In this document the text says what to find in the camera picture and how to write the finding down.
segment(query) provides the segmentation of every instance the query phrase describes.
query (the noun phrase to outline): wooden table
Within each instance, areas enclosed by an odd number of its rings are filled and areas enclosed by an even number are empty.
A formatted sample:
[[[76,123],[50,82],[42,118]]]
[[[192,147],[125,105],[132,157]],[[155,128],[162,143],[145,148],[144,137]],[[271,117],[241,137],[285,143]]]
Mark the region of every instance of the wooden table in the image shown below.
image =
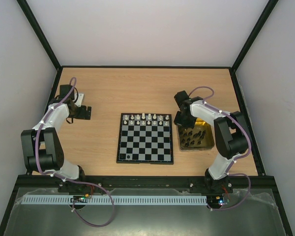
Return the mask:
[[[92,106],[91,120],[64,123],[59,139],[65,158],[82,166],[86,175],[102,176],[203,176],[217,150],[181,152],[173,124],[173,165],[117,164],[121,113],[165,113],[173,118],[178,110],[174,95],[196,86],[210,86],[215,96],[209,103],[226,111],[238,111],[227,69],[128,69],[64,68],[59,85],[77,78],[85,93],[83,104]],[[205,97],[206,89],[194,95]],[[233,165],[231,173],[257,175],[252,155]]]

